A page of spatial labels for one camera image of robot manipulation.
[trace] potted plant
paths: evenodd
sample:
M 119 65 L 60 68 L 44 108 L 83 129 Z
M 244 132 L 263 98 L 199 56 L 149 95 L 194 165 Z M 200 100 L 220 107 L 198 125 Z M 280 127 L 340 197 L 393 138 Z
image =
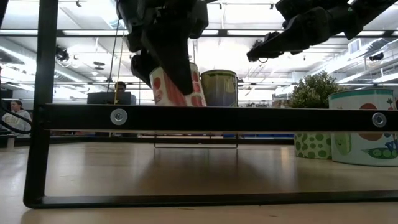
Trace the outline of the potted plant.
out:
M 329 108 L 328 96 L 343 91 L 336 79 L 327 73 L 308 75 L 300 79 L 290 98 L 291 108 Z M 297 133 L 294 135 L 295 153 L 298 157 L 331 159 L 330 134 Z

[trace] green polka dot container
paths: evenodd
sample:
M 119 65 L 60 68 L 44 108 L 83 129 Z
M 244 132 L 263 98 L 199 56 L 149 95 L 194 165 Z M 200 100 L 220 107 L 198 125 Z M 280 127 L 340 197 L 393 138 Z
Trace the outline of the green polka dot container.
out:
M 344 91 L 329 96 L 329 108 L 396 110 L 392 90 Z M 366 166 L 398 166 L 397 133 L 332 133 L 333 161 Z
M 331 159 L 330 134 L 295 134 L 294 147 L 297 157 Z

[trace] man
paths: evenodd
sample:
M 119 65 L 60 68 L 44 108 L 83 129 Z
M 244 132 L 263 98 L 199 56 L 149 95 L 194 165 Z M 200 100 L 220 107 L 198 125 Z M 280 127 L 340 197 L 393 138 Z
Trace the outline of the man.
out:
M 117 93 L 124 93 L 126 91 L 126 84 L 122 81 L 118 81 L 114 85 L 114 89 L 116 90 Z M 130 105 L 135 105 L 137 104 L 137 98 L 133 94 L 131 95 L 131 103 Z

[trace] ceiling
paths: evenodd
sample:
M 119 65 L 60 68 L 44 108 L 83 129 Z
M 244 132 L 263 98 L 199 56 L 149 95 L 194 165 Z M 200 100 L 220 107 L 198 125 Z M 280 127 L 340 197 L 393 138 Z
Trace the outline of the ceiling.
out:
M 208 29 L 281 29 L 283 17 L 274 8 L 270 9 L 269 0 L 223 0 L 208 4 Z M 58 10 L 58 29 L 73 30 L 110 30 L 117 23 L 116 11 L 112 0 L 80 1 L 60 0 Z M 398 7 L 388 9 L 365 27 L 365 30 L 398 29 Z M 37 29 L 39 3 L 35 0 L 10 0 L 3 29 Z M 21 47 L 36 52 L 36 37 L 0 37 L 6 38 Z M 284 54 L 266 63 L 249 63 L 246 52 L 259 38 L 239 37 L 202 37 L 189 40 L 190 57 L 201 72 L 212 69 L 228 69 L 236 72 L 245 82 L 286 82 L 294 73 L 308 73 L 315 70 L 348 49 L 351 40 L 330 38 L 325 43 L 313 46 L 298 55 Z M 130 71 L 130 58 L 122 38 L 113 37 L 60 37 L 57 44 L 68 49 L 70 61 L 61 63 L 66 73 L 83 75 L 94 82 L 103 82 L 112 70 L 113 80 L 139 82 Z M 95 70 L 93 62 L 103 62 L 104 70 Z M 348 65 L 338 73 L 347 76 L 365 69 L 363 61 L 355 66 Z

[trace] red polka dot cup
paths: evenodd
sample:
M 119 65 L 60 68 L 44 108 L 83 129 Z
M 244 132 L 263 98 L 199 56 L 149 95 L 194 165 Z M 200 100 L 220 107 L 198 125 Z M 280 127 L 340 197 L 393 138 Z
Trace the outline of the red polka dot cup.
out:
M 190 67 L 193 93 L 187 96 L 178 90 L 162 67 L 156 68 L 150 74 L 150 83 L 157 106 L 206 106 L 198 67 L 194 63 L 191 63 Z

